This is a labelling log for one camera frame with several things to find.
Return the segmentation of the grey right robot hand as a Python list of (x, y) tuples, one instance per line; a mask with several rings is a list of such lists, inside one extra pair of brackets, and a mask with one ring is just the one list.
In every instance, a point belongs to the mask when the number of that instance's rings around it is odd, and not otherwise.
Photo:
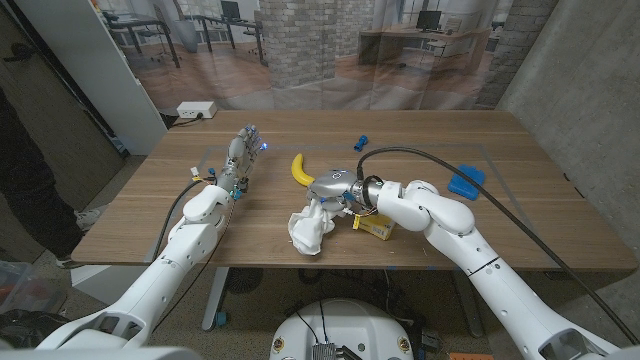
[(307, 187), (307, 198), (315, 200), (322, 209), (332, 212), (340, 212), (350, 209), (354, 204), (369, 210), (371, 204), (367, 204), (363, 192), (364, 181), (349, 170), (332, 169), (317, 177)]

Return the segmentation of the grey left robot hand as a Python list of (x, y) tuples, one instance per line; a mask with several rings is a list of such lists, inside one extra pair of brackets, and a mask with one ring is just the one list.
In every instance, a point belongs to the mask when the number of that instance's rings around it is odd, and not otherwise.
[(268, 148), (253, 124), (247, 124), (232, 139), (225, 163), (217, 175), (217, 185), (227, 192), (245, 192), (257, 157)]

